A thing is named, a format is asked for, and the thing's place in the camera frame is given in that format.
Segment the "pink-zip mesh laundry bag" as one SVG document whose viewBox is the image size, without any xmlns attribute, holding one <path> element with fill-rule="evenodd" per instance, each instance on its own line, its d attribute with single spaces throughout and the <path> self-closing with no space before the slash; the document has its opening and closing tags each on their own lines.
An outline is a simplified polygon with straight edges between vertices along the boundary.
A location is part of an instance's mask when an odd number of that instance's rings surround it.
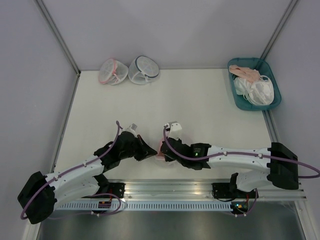
<svg viewBox="0 0 320 240">
<path fill-rule="evenodd" d="M 192 139 L 185 133 L 183 133 L 181 135 L 180 139 L 182 140 L 183 144 L 187 144 L 187 145 L 190 145 L 193 142 Z M 176 160 L 175 161 L 165 161 L 165 159 L 164 160 L 156 160 L 155 156 L 154 156 L 154 163 L 158 167 L 161 167 L 161 168 L 164 168 L 164 169 L 172 169 L 175 166 L 179 165 L 179 163 Z"/>
</svg>

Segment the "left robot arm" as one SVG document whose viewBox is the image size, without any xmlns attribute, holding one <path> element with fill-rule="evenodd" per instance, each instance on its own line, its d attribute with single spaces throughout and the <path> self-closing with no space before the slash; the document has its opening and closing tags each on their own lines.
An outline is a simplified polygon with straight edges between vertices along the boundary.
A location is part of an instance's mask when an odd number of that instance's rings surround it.
<svg viewBox="0 0 320 240">
<path fill-rule="evenodd" d="M 48 174 L 37 171 L 17 196 L 22 207 L 20 218 L 38 224 L 66 203 L 89 196 L 104 198 L 109 193 L 105 172 L 122 160 L 134 158 L 140 162 L 155 155 L 157 151 L 139 134 L 123 131 L 79 165 Z"/>
</svg>

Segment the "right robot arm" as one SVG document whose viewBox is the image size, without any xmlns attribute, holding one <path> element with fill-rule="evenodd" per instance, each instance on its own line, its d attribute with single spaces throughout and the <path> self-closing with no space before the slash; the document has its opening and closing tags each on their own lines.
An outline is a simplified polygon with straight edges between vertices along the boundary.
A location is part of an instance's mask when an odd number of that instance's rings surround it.
<svg viewBox="0 0 320 240">
<path fill-rule="evenodd" d="M 245 173 L 235 172 L 230 177 L 227 189 L 233 198 L 270 185 L 283 190 L 299 188 L 298 157 L 279 142 L 272 142 L 267 148 L 239 150 L 208 143 L 187 145 L 169 137 L 162 142 L 160 152 L 166 162 L 176 161 L 196 171 L 218 167 L 245 169 Z"/>
</svg>

